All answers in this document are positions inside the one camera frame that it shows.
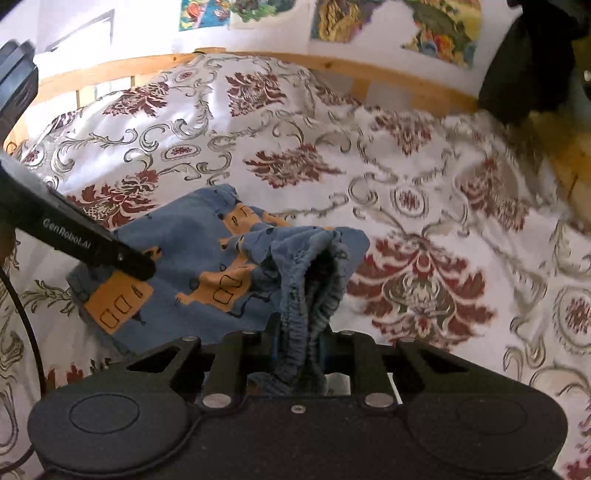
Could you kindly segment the blue pants with orange trucks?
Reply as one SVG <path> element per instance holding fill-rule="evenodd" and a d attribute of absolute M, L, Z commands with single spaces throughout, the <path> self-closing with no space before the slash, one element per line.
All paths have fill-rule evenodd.
<path fill-rule="evenodd" d="M 68 275 L 81 318 L 124 354 L 197 336 L 270 331 L 264 393 L 324 393 L 318 339 L 338 309 L 370 242 L 349 227 L 293 226 L 238 199 L 228 185 L 193 191 L 121 227 L 126 245 L 149 254 L 140 281 L 109 267 Z"/>

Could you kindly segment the white floral bedspread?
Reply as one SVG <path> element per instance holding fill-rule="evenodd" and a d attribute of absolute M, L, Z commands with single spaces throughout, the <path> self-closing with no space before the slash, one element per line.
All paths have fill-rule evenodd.
<path fill-rule="evenodd" d="M 363 231 L 332 327 L 422 340 L 552 396 L 569 422 L 557 470 L 589 477 L 590 230 L 491 117 L 367 107 L 304 67 L 211 54 L 32 120 L 21 161 L 117 233 L 222 185 L 293 226 Z M 72 259 L 21 233 L 3 267 L 50 388 L 124 355 L 81 318 Z"/>

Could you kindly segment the wooden bed frame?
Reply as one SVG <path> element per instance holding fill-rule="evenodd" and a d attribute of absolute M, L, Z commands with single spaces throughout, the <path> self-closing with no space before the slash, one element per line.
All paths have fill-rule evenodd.
<path fill-rule="evenodd" d="M 46 103 L 60 95 L 74 94 L 76 105 L 84 107 L 94 101 L 93 89 L 121 79 L 132 87 L 142 86 L 156 75 L 185 64 L 198 55 L 222 54 L 221 47 L 197 49 L 192 53 L 173 53 L 112 60 L 85 69 L 69 70 L 39 81 L 37 96 L 28 105 Z M 439 118 L 478 110 L 477 98 L 435 81 L 394 69 L 358 61 L 318 55 L 245 51 L 245 56 L 274 58 L 296 64 L 312 72 L 329 72 L 349 79 L 348 93 L 360 102 L 367 100 L 372 84 L 383 84 L 405 93 L 412 108 L 428 111 Z M 533 128 L 550 156 L 559 183 L 573 206 L 585 210 L 590 206 L 590 134 L 560 122 L 557 116 L 536 114 Z"/>

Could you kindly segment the colourful wall poster left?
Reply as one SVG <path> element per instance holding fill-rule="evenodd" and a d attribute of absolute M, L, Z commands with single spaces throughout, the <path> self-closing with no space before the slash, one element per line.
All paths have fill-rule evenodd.
<path fill-rule="evenodd" d="M 182 1 L 178 29 L 254 28 L 257 23 L 274 20 L 296 6 L 296 1 Z"/>

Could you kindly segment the colourful wall poster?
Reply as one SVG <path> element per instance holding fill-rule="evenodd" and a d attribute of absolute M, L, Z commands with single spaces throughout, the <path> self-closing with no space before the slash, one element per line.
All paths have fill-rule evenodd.
<path fill-rule="evenodd" d="M 257 23 L 274 20 L 296 6 L 296 1 L 182 1 L 178 29 L 254 28 Z"/>
<path fill-rule="evenodd" d="M 377 45 L 470 69 L 481 29 L 479 1 L 318 1 L 311 39 L 349 44 L 368 30 Z"/>

